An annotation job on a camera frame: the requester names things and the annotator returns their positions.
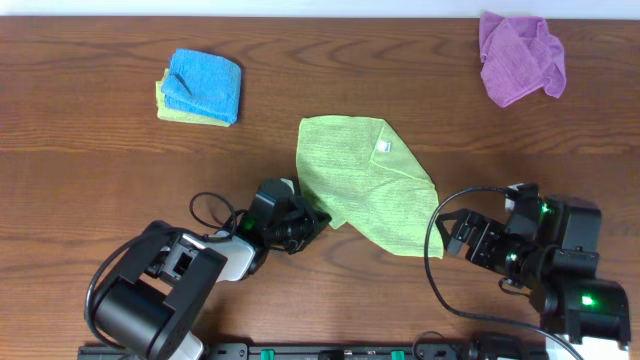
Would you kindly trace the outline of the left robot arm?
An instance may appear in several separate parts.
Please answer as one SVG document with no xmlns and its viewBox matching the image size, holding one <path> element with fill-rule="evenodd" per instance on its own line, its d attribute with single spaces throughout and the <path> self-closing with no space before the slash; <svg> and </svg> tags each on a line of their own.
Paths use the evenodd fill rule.
<svg viewBox="0 0 640 360">
<path fill-rule="evenodd" d="M 252 276 L 272 252 L 304 250 L 331 221 L 298 193 L 265 190 L 229 213 L 204 235 L 154 221 L 109 255 L 86 292 L 93 335 L 127 358 L 203 359 L 192 327 L 213 287 Z"/>
</svg>

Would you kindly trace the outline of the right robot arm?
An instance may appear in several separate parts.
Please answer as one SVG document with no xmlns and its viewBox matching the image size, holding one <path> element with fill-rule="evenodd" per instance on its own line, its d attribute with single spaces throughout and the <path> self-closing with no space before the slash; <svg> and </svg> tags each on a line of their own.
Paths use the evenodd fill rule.
<svg viewBox="0 0 640 360">
<path fill-rule="evenodd" d="M 434 211 L 428 227 L 440 233 L 446 251 L 462 246 L 470 263 L 501 275 L 508 294 L 525 288 L 540 316 L 535 331 L 575 358 L 586 338 L 631 342 L 629 302 L 623 287 L 597 278 L 602 215 L 593 202 L 537 191 L 504 189 L 510 211 L 500 223 L 470 209 Z"/>
</svg>

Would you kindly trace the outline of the light green microfiber cloth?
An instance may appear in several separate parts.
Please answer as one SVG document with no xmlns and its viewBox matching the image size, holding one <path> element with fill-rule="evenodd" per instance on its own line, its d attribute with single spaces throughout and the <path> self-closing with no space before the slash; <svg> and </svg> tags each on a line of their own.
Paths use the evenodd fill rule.
<svg viewBox="0 0 640 360">
<path fill-rule="evenodd" d="M 440 258 L 427 229 L 439 205 L 436 186 L 384 119 L 323 115 L 299 125 L 296 168 L 303 196 L 395 256 Z"/>
</svg>

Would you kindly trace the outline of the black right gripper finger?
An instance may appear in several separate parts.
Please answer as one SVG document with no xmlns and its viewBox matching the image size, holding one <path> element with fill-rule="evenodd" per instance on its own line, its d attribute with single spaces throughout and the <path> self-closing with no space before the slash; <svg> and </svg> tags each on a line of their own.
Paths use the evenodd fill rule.
<svg viewBox="0 0 640 360">
<path fill-rule="evenodd" d="M 452 229 L 449 237 L 449 242 L 446 245 L 448 253 L 457 256 L 463 245 L 466 244 L 468 238 L 468 229 L 466 227 L 460 227 Z"/>
<path fill-rule="evenodd" d="M 436 218 L 436 226 L 441 235 L 443 246 L 446 249 L 446 245 L 449 242 L 449 237 L 452 229 L 457 229 L 460 227 L 466 227 L 466 222 L 468 218 L 468 210 L 461 209 L 450 213 L 441 214 Z M 445 223 L 448 221 L 453 221 L 452 228 L 450 230 L 447 229 Z"/>
</svg>

